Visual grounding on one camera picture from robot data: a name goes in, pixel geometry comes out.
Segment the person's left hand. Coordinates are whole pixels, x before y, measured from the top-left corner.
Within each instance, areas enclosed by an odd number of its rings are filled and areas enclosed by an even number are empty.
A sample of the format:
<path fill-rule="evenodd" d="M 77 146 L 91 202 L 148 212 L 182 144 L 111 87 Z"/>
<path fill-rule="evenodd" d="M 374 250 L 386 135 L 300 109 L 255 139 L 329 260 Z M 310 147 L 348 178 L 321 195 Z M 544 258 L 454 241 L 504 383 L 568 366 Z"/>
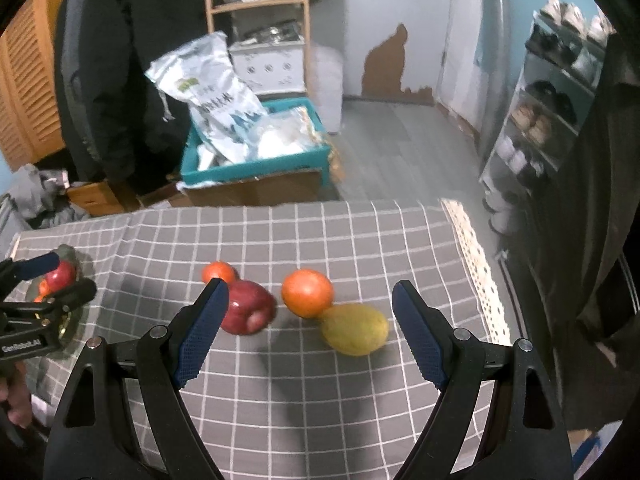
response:
<path fill-rule="evenodd" d="M 27 428 L 32 423 L 32 400 L 24 362 L 16 362 L 9 375 L 1 374 L 0 401 L 9 405 L 8 419 L 13 425 Z"/>

